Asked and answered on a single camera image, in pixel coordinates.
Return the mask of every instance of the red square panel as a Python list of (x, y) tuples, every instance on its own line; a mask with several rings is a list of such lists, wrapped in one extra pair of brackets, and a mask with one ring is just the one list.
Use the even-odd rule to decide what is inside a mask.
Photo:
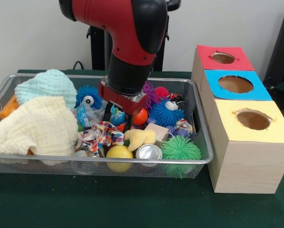
[(254, 71), (241, 47), (208, 47), (197, 45), (204, 70)]

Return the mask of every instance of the circular hole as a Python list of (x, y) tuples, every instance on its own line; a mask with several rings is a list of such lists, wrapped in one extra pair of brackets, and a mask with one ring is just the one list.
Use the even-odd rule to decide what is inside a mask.
[(253, 130), (264, 130), (270, 126), (270, 118), (256, 110), (244, 110), (237, 114), (238, 120)]
[(219, 85), (226, 90), (236, 93), (244, 94), (253, 90), (253, 84), (239, 76), (225, 76), (219, 79)]
[(212, 55), (212, 59), (218, 63), (231, 64), (235, 61), (235, 57), (223, 52), (215, 52)]

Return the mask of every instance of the metal can lid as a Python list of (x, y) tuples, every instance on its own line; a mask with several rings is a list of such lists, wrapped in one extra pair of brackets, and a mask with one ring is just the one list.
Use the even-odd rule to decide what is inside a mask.
[(138, 159), (162, 159), (162, 150), (153, 144), (141, 146), (136, 152)]

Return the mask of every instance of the yellow square panel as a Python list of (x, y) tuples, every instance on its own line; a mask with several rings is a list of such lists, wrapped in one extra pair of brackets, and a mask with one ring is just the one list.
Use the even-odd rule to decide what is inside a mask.
[(230, 141), (284, 143), (284, 117), (274, 101), (215, 102)]

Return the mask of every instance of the wire mesh basket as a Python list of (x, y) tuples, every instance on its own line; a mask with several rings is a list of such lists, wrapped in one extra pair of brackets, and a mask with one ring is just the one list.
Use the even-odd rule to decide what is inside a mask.
[[(0, 109), (14, 95), (14, 89), (35, 74), (11, 75), (0, 85)], [(100, 76), (68, 76), (76, 89), (86, 84), (98, 86)], [(196, 85), (186, 79), (149, 78), (154, 87), (163, 86), (171, 93), (179, 94), (187, 103), (185, 119), (194, 128), (191, 139), (201, 150), (201, 160), (146, 160), (146, 159), (114, 159), (61, 156), (25, 156), (0, 154), (0, 172), (30, 174), (61, 175), (97, 175), (97, 176), (131, 176), (131, 177), (179, 177), (195, 178), (204, 164), (213, 158), (212, 145), (205, 124), (200, 97)], [(116, 165), (125, 172), (112, 171), (108, 164)]]

